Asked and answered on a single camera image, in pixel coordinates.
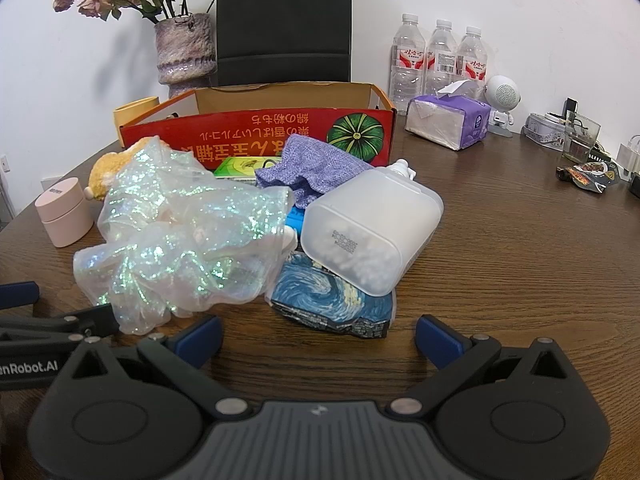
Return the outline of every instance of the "purple cloth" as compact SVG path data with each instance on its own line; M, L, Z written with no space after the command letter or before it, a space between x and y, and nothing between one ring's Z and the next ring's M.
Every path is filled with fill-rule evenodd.
M351 180L372 166L321 140L292 134L282 149L282 161L255 170L258 187L289 186L296 207L306 209L313 200Z

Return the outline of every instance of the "pumpkin illustration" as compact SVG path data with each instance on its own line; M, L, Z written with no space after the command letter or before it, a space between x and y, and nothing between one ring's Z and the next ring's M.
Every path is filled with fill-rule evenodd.
M349 114L335 121L326 141L353 156L371 162L382 150L385 129L367 114Z

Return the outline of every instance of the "cardboard box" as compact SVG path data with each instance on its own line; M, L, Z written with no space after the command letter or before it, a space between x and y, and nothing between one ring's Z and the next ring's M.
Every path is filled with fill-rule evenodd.
M290 134L389 163L396 110L367 83L291 82L191 90L124 124L125 146L160 136L209 170L228 156L275 156Z

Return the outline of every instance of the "fuzzy vase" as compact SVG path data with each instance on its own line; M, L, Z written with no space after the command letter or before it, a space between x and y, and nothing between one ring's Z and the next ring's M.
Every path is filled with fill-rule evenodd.
M158 82L169 85L169 99L210 86L216 48L208 14L189 14L156 24Z

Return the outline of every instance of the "plastic water bottle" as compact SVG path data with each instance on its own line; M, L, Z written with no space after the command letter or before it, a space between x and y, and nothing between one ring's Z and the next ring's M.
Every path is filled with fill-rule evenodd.
M389 98L401 115L406 115L409 101L422 91L424 47L424 37L418 30L418 16L403 14L402 26L391 51L389 81Z
M482 31L477 27L467 27L462 38L456 60L456 73L465 79L476 81L476 86L465 92L467 97L480 99L486 83L486 50L480 40Z
M435 95L437 90L456 81L458 44L451 35L449 20L436 20L427 49L424 93Z

